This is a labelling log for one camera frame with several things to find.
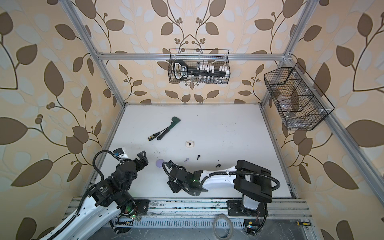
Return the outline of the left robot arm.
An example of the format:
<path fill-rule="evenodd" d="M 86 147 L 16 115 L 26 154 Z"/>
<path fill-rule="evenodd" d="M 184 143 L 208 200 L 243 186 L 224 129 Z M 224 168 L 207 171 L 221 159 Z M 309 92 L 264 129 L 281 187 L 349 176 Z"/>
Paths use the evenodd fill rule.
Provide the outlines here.
<path fill-rule="evenodd" d="M 123 158 L 123 151 L 102 150 L 119 163 L 115 171 L 104 177 L 93 158 L 93 167 L 100 175 L 98 183 L 90 186 L 82 196 L 78 207 L 61 224 L 43 236 L 44 240 L 87 240 L 105 224 L 113 225 L 114 218 L 123 216 L 136 219 L 149 210 L 149 200 L 135 199 L 129 189 L 138 172 L 149 164 L 146 152 L 137 154 L 134 160 Z"/>

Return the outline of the cream earbud charging case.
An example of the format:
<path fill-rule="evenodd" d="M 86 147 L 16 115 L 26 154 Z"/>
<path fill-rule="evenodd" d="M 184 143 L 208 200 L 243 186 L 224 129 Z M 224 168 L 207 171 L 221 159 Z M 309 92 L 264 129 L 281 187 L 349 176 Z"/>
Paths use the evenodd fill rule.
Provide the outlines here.
<path fill-rule="evenodd" d="M 186 147 L 187 148 L 193 148 L 195 146 L 195 142 L 194 141 L 187 141 L 186 142 Z"/>

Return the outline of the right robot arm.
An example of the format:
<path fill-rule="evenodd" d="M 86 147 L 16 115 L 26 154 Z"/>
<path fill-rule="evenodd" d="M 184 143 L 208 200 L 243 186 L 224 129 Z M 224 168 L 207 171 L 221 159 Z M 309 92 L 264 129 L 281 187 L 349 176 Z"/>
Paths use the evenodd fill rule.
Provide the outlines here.
<path fill-rule="evenodd" d="M 184 191 L 192 197 L 213 189 L 232 188 L 242 194 L 241 212 L 246 216 L 256 213 L 268 216 L 268 203 L 273 201 L 272 192 L 281 183 L 270 170 L 238 160 L 234 167 L 222 171 L 188 172 L 185 167 L 172 161 L 163 162 L 162 168 L 169 177 L 168 186 L 173 193 Z"/>

